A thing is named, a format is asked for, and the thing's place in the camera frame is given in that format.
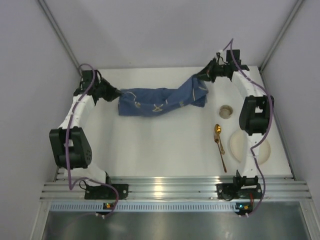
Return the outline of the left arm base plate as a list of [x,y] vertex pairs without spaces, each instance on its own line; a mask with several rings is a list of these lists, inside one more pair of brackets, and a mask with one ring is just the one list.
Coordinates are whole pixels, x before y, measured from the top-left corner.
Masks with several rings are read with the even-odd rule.
[[[128,196],[129,185],[128,184],[112,184],[112,186],[118,192],[118,199],[123,200]],[[85,200],[115,200],[116,193],[110,187],[99,185],[90,186],[87,185],[84,194]]]

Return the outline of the blue cloth placemat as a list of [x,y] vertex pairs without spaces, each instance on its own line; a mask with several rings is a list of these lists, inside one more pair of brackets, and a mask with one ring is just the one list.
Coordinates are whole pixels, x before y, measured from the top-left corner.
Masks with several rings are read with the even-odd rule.
[[118,100],[118,114],[124,117],[157,117],[188,105],[203,108],[209,90],[191,76],[179,88],[123,89]]

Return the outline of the small beige cup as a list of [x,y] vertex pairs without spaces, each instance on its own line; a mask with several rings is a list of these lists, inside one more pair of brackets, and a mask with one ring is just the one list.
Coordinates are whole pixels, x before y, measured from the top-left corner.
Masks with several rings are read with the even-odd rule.
[[233,114],[233,108],[230,105],[222,105],[219,109],[219,116],[222,119],[229,119]]

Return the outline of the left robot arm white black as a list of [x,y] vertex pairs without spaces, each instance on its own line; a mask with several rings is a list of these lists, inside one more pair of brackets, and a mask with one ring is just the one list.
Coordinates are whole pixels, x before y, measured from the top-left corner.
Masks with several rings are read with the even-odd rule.
[[65,119],[58,128],[49,132],[55,164],[66,170],[70,190],[80,181],[111,184],[109,175],[93,163],[93,151],[84,127],[100,99],[112,102],[122,95],[103,78],[99,70],[82,70],[80,74],[80,84],[73,93]]

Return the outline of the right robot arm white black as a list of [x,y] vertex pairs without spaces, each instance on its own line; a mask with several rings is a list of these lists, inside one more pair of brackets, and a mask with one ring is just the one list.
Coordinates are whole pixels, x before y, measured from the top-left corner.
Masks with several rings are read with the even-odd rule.
[[260,148],[270,131],[274,99],[266,93],[264,87],[253,81],[249,67],[240,60],[240,50],[227,50],[226,59],[223,59],[222,54],[223,51],[217,52],[195,76],[199,80],[212,83],[217,77],[227,77],[238,89],[243,98],[238,121],[244,133],[244,143],[242,161],[237,173],[241,177],[254,178],[261,175],[254,149]]

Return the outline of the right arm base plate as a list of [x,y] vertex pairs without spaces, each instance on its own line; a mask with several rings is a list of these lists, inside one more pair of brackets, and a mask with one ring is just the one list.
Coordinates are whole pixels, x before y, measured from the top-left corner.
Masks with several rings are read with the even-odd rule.
[[260,184],[239,188],[232,183],[220,183],[216,185],[216,191],[217,198],[225,201],[260,199],[263,193]]

